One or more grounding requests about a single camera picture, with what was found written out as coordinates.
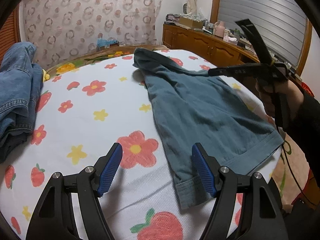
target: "blue gripper pad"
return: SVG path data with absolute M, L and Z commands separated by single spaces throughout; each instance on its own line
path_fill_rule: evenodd
M 214 176 L 196 144 L 192 146 L 191 159 L 199 173 L 205 191 L 215 197 L 217 190 L 214 186 Z
M 98 197 L 109 191 L 113 178 L 115 177 L 116 171 L 120 165 L 122 159 L 122 146 L 118 144 L 116 149 L 112 152 L 112 155 L 105 166 L 101 176 L 100 184 L 97 190 Z

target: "wooden door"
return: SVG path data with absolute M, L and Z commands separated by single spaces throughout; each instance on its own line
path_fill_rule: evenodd
M 196 33 L 193 34 L 193 38 L 190 44 L 190 51 L 203 57 L 206 60 L 210 60 L 210 48 L 212 47 L 212 41 Z
M 16 42 L 20 41 L 19 31 L 19 5 L 9 15 L 0 29 L 0 64 L 7 50 Z
M 215 42 L 210 51 L 210 62 L 217 67 L 237 65 L 239 56 L 239 52 L 225 46 L 222 43 Z
M 191 51 L 192 33 L 187 29 L 176 28 L 174 31 L 172 49 L 184 49 Z
M 163 25 L 163 33 L 162 33 L 162 42 L 163 45 L 168 47 L 169 49 L 172 48 L 172 40 L 173 40 L 173 27 L 171 25 Z

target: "jeans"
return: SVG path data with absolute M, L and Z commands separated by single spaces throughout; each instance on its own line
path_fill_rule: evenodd
M 0 67 L 0 163 L 32 134 L 36 103 L 43 85 L 43 70 L 31 61 L 36 47 L 14 44 Z

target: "red flower print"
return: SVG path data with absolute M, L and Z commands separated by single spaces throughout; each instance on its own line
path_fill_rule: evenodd
M 125 57 L 122 57 L 122 59 L 132 59 L 132 56 L 125 56 Z
M 61 79 L 61 76 L 55 76 L 54 79 L 52 79 L 52 82 L 57 82 Z
M 116 64 L 112 63 L 112 64 L 106 65 L 104 68 L 113 69 L 116 66 L 117 66 Z
M 153 152 L 158 148 L 155 139 L 144 139 L 141 131 L 134 131 L 129 136 L 120 137 L 117 140 L 122 145 L 123 157 L 120 166 L 124 169 L 133 168 L 137 163 L 148 168 L 156 164 Z
M 58 111 L 61 113 L 65 113 L 67 109 L 73 107 L 73 104 L 71 103 L 71 100 L 68 100 L 66 102 L 61 103 L 60 107 L 58 108 Z
M 201 67 L 202 69 L 204 69 L 204 70 L 209 70 L 209 69 L 210 69 L 210 67 L 208 67 L 208 66 L 206 66 L 206 65 L 200 65 L 200 67 Z
M 243 193 L 238 193 L 237 194 L 237 200 L 238 200 L 240 205 L 242 205 L 242 199 L 243 199 Z M 238 212 L 235 215 L 235 223 L 236 223 L 237 226 L 239 225 L 240 216 L 241 216 L 241 207 L 240 207 L 240 209 L 238 210 Z
M 235 223 L 237 226 L 239 226 L 240 216 L 241 216 L 241 208 L 238 210 L 238 212 L 235 215 Z
M 92 81 L 89 86 L 82 89 L 83 92 L 87 92 L 87 96 L 93 96 L 95 93 L 103 92 L 105 89 L 106 82 L 103 81 Z
M 40 125 L 38 129 L 33 131 L 31 144 L 39 145 L 42 142 L 42 139 L 47 135 L 47 132 L 44 130 L 44 125 Z
M 271 123 L 272 125 L 276 125 L 275 120 L 273 120 L 273 118 L 269 115 L 266 114 L 266 118 L 268 123 Z
M 242 199 L 243 199 L 243 193 L 238 193 L 237 194 L 237 200 L 238 200 L 240 205 L 242 205 Z

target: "wooden dresser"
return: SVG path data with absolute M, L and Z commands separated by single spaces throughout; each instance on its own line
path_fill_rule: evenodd
M 227 43 L 220 37 L 175 25 L 163 25 L 162 41 L 170 49 L 191 51 L 217 67 L 259 62 L 251 51 Z
M 16 42 L 20 42 L 19 5 L 9 15 L 0 29 L 0 64 L 7 50 Z

